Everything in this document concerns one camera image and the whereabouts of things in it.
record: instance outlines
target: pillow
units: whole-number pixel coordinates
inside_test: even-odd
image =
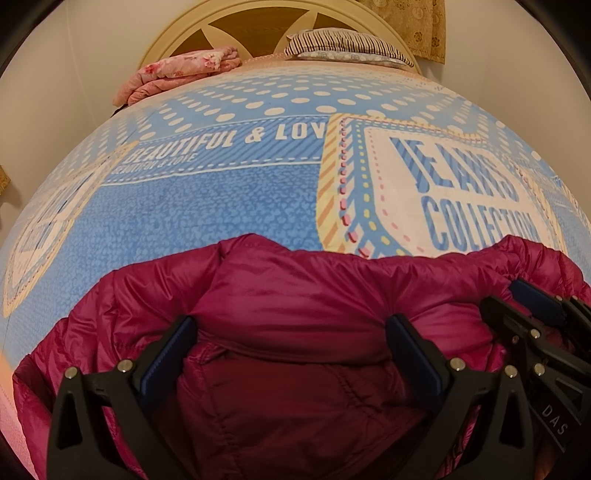
[[[414,67],[413,62],[384,40],[374,35],[345,28],[302,30],[291,36],[285,53],[296,56],[304,52],[317,50],[383,55],[391,59],[401,60],[409,67]]]
[[[300,53],[292,60],[320,60],[320,61],[346,61],[348,63],[364,63],[368,65],[380,65],[393,69],[405,69],[409,65],[402,60],[392,59],[385,55],[373,53],[351,53],[349,51],[315,50]]]

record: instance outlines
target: gold patterned curtain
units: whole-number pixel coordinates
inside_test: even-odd
[[[417,56],[445,63],[445,0],[357,0],[382,17]]]

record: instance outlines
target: mattress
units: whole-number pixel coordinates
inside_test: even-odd
[[[128,108],[49,175],[0,251],[0,428],[25,464],[11,373],[101,276],[243,233],[379,258],[518,235],[591,273],[591,226],[506,125],[436,83],[253,62]]]

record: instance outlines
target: clamp jaw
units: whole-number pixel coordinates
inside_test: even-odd
[[[183,358],[197,341],[192,317],[179,317],[137,361],[124,359],[109,371],[83,375],[65,371],[47,452],[48,480],[139,480],[123,461],[103,408],[113,409],[123,437],[150,480],[190,480],[145,413],[165,399],[180,375]]]

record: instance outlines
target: pink floral blanket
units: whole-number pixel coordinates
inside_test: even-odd
[[[133,105],[152,95],[241,65],[234,47],[198,50],[162,59],[135,72],[119,89],[113,105]]]

